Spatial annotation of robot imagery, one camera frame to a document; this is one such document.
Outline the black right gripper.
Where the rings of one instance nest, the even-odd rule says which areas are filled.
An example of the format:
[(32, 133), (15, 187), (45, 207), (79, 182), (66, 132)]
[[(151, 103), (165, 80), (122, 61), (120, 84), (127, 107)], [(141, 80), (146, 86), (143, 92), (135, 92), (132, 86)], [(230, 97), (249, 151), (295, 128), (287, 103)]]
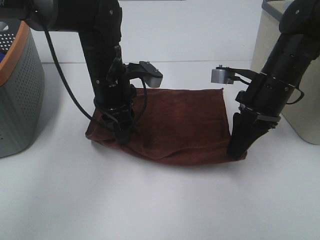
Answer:
[(280, 116), (266, 115), (258, 112), (245, 103), (245, 91), (236, 96), (239, 112), (233, 115), (233, 127), (227, 147), (227, 154), (232, 158), (244, 159), (248, 149), (270, 129), (274, 129), (280, 121)]

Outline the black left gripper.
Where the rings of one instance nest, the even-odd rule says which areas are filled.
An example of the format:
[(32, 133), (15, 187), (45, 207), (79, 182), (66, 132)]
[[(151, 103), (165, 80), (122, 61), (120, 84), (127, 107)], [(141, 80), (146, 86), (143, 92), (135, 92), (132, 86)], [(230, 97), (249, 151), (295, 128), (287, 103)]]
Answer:
[(107, 127), (114, 130), (116, 142), (122, 145), (130, 140), (135, 116), (132, 103), (136, 96), (135, 87), (103, 87), (96, 93), (96, 109)]

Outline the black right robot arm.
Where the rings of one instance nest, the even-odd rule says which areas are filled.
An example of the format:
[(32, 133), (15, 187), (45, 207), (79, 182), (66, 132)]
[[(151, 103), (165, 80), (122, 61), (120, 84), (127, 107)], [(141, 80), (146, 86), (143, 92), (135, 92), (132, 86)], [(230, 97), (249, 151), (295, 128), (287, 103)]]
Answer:
[(320, 2), (295, 0), (279, 22), (280, 36), (260, 73), (236, 96), (227, 154), (243, 159), (250, 146), (280, 121), (280, 113), (310, 63), (320, 55)]

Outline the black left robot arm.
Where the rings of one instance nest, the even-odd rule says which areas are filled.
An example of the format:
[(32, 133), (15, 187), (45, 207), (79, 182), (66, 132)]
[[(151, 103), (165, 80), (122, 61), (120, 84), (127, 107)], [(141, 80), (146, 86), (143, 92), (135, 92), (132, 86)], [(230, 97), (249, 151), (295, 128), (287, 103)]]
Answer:
[(59, 73), (50, 32), (78, 33), (94, 92), (94, 105), (102, 114), (101, 127), (111, 131), (119, 144), (130, 139), (134, 125), (136, 89), (125, 77), (121, 41), (122, 8), (117, 0), (9, 0), (2, 6), (9, 17), (45, 33)]

